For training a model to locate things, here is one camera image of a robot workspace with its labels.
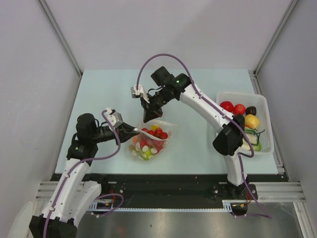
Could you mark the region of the red strawberry bunch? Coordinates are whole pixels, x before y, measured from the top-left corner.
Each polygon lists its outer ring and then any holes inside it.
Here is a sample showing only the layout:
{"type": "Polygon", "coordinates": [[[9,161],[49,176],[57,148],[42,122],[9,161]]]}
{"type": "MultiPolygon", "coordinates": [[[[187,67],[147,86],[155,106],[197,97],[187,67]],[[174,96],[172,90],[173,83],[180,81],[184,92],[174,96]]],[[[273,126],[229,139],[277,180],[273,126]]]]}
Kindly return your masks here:
{"type": "Polygon", "coordinates": [[[164,132],[162,128],[152,131],[144,127],[141,129],[139,145],[141,149],[147,145],[157,149],[157,151],[160,152],[166,145],[168,139],[168,133],[164,132]]]}

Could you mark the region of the yellow banana bunch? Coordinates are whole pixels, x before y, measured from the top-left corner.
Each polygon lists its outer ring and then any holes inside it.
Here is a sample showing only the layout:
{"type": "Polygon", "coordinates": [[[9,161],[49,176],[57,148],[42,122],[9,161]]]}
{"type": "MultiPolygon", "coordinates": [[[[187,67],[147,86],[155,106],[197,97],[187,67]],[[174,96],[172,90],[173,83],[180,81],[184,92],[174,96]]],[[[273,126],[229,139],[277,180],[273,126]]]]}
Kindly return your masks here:
{"type": "Polygon", "coordinates": [[[150,130],[155,131],[156,129],[161,129],[159,125],[151,125],[150,130]]]}

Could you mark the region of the green pear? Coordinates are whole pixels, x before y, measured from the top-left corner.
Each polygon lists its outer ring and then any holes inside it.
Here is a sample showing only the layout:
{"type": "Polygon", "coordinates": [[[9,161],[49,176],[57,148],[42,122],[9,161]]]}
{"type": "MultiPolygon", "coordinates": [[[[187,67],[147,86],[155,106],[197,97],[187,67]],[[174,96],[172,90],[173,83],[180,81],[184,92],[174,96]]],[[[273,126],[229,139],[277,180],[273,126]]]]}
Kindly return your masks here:
{"type": "Polygon", "coordinates": [[[149,160],[151,157],[156,155],[157,152],[157,149],[146,145],[141,149],[141,158],[144,160],[149,160]]]}

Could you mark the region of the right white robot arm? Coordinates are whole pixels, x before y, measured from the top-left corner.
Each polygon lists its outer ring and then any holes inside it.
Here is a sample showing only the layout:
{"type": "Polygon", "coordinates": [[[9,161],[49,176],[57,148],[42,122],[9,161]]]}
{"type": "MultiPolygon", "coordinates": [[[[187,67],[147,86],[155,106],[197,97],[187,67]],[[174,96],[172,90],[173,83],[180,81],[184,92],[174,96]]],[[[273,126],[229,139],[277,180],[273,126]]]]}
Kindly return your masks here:
{"type": "Polygon", "coordinates": [[[152,75],[152,80],[159,86],[154,95],[145,92],[140,85],[135,87],[144,109],[143,121],[160,118],[162,107],[176,99],[202,116],[216,131],[217,136],[212,145],[224,156],[227,168],[227,186],[229,195],[240,199],[246,194],[244,181],[246,174],[241,169],[239,156],[243,145],[244,117],[226,113],[210,98],[201,93],[190,77],[181,73],[173,76],[165,67],[160,67],[152,75]]]}

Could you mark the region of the clear zip top bag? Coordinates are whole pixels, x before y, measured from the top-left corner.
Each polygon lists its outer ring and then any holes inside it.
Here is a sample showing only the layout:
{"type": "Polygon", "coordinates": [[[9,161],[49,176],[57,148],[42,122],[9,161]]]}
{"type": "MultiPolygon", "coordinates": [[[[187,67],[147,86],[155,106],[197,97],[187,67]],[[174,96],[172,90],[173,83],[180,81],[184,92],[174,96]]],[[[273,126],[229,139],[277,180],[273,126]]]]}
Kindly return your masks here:
{"type": "Polygon", "coordinates": [[[165,150],[178,125],[154,119],[140,122],[137,128],[139,134],[130,139],[127,147],[128,155],[133,160],[149,161],[165,150]]]}

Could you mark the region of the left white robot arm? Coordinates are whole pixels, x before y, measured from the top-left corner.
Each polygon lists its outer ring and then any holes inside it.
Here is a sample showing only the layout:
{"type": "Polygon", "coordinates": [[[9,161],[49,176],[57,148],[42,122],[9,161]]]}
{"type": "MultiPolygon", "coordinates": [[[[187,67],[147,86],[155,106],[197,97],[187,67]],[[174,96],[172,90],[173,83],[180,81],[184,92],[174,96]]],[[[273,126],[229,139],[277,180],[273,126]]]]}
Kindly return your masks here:
{"type": "Polygon", "coordinates": [[[91,174],[90,180],[79,188],[82,179],[97,161],[98,144],[115,140],[117,149],[104,159],[115,156],[121,144],[139,134],[139,129],[128,125],[120,113],[113,109],[102,111],[105,121],[99,121],[90,113],[77,118],[76,133],[67,152],[67,161],[59,182],[48,204],[39,216],[33,216],[29,224],[35,238],[74,238],[78,225],[89,206],[97,198],[109,194],[106,176],[91,174]]]}

